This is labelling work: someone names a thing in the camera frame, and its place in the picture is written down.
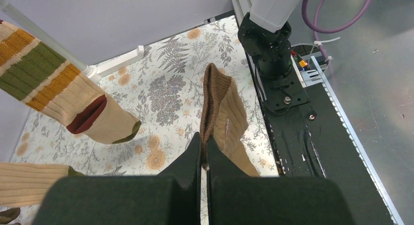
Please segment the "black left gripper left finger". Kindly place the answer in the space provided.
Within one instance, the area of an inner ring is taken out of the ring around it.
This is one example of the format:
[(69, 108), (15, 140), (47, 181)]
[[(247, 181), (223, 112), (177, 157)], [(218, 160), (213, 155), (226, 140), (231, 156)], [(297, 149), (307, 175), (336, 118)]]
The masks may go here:
[(198, 225), (200, 135), (157, 175), (69, 176), (47, 192), (35, 225)]

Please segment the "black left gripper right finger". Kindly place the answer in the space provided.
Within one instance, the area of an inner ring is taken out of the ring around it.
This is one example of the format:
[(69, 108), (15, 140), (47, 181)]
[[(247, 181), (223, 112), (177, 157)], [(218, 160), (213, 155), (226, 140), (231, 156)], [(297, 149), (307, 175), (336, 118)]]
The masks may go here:
[(211, 225), (352, 225), (339, 187), (318, 177), (250, 177), (207, 142)]

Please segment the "tan brown cuff sock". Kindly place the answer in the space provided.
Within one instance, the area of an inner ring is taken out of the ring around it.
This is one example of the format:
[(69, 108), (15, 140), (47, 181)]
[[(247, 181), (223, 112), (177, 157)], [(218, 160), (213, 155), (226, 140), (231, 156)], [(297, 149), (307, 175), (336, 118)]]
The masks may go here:
[(221, 152), (239, 169), (251, 177), (259, 177), (241, 142), (248, 121), (235, 80), (210, 63), (203, 78), (203, 93), (200, 123), (203, 168), (208, 169), (207, 142), (213, 137)]

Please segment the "red cuff multicolour sock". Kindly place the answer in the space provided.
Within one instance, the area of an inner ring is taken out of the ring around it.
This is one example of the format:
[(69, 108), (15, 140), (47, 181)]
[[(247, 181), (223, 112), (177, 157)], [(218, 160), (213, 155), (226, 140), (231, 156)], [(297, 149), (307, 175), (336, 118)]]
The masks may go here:
[(0, 87), (70, 133), (99, 143), (127, 142), (141, 126), (69, 60), (5, 21), (0, 23)]
[(0, 205), (24, 207), (40, 204), (56, 181), (68, 176), (84, 176), (63, 164), (0, 164)]

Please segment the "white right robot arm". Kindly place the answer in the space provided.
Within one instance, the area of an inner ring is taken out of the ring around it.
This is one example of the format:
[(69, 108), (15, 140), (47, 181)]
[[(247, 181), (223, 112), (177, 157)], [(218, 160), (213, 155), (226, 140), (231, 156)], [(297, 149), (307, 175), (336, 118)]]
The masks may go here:
[(292, 70), (288, 18), (301, 0), (254, 0), (238, 38), (261, 77), (278, 80)]

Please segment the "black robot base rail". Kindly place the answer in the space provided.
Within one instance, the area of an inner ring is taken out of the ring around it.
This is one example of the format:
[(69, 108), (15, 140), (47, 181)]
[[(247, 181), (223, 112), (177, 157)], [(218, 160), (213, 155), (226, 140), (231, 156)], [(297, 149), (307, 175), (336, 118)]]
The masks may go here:
[(286, 88), (281, 95), (265, 94), (272, 86), (259, 79), (252, 57), (247, 60), (281, 176), (335, 182), (358, 225), (403, 224), (317, 59), (310, 57), (309, 71), (295, 63), (288, 86), (299, 92)]

